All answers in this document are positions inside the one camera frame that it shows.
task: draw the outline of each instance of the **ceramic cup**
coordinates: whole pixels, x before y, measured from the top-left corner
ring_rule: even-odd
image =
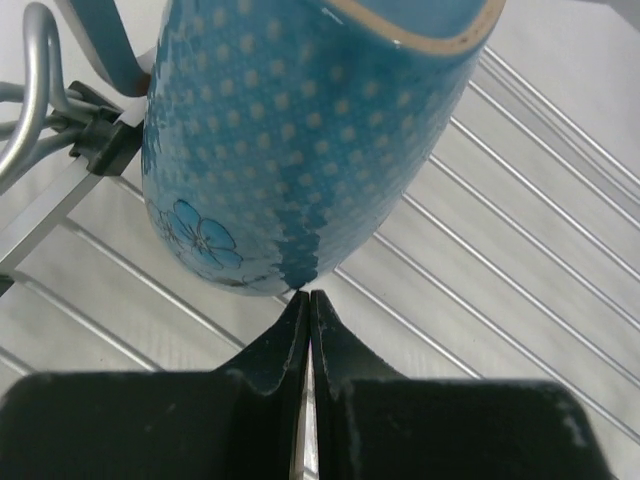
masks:
[[[444,130],[505,0],[170,0],[143,192],[173,255],[274,295],[340,264]]]

